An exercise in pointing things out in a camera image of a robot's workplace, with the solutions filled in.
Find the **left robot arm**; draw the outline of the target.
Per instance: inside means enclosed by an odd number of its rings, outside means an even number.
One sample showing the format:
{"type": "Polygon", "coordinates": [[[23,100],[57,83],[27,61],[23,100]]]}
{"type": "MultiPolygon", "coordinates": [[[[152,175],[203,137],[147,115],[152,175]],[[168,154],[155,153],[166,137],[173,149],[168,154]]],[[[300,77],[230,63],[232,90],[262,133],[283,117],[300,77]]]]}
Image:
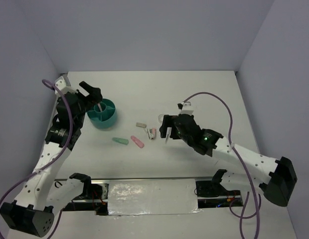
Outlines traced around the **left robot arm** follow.
{"type": "Polygon", "coordinates": [[[50,188],[66,158],[80,137],[85,113],[103,100],[100,88],[80,82],[88,95],[69,86],[58,86],[43,79],[43,84],[58,94],[56,111],[42,153],[33,172],[15,183],[0,198],[0,215],[12,230],[39,238],[52,237],[56,215],[75,197],[86,199],[93,187],[88,175],[74,173],[51,193],[50,188]]]}

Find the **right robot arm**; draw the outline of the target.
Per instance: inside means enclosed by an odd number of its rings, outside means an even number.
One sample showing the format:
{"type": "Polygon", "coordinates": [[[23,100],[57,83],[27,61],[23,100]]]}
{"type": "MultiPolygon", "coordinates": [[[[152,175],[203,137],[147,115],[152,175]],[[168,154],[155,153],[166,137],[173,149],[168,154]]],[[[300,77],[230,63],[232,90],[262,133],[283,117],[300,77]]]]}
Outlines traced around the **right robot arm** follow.
{"type": "Polygon", "coordinates": [[[201,155],[215,157],[232,164],[243,163],[248,173],[243,175],[219,169],[212,179],[212,191],[223,195],[236,190],[243,180],[252,179],[255,190],[271,203],[286,207],[297,182],[297,175],[290,159],[275,159],[258,154],[237,144],[230,143],[222,134],[200,128],[194,117],[187,114],[164,115],[159,128],[161,138],[181,139],[201,155]]]}

